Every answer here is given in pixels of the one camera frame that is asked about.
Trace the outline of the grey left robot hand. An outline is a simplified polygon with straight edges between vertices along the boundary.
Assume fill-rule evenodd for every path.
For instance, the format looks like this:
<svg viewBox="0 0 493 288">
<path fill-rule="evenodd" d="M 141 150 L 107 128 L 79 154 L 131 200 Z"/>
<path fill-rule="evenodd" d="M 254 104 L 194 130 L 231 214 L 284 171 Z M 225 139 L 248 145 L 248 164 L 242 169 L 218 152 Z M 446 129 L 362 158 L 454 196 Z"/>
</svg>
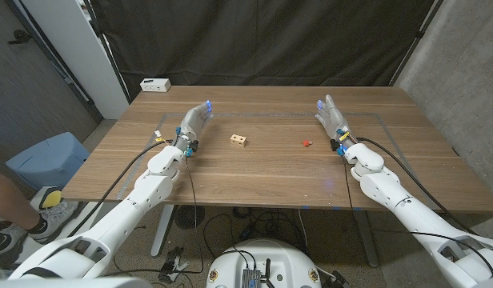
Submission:
<svg viewBox="0 0 493 288">
<path fill-rule="evenodd" d="M 193 142 L 199 138 L 206 124 L 214 117 L 212 104 L 206 100 L 186 113 L 180 124 L 180 136 L 187 142 Z"/>
</svg>

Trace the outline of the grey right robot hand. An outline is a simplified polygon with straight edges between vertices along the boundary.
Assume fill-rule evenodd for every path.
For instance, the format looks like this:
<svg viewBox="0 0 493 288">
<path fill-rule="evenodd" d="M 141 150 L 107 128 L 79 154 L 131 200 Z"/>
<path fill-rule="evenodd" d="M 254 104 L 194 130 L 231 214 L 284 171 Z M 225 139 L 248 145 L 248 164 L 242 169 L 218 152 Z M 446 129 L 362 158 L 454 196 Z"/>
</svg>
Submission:
<svg viewBox="0 0 493 288">
<path fill-rule="evenodd" d="M 338 133 L 338 130 L 342 132 L 346 132 L 349 130 L 349 124 L 347 120 L 343 117 L 342 113 L 336 107 L 333 98 L 327 94 L 325 96 L 325 100 L 319 99 L 317 101 L 317 109 L 318 112 L 315 117 L 322 124 L 325 129 L 327 135 L 338 141 L 341 137 L 341 134 Z"/>
</svg>

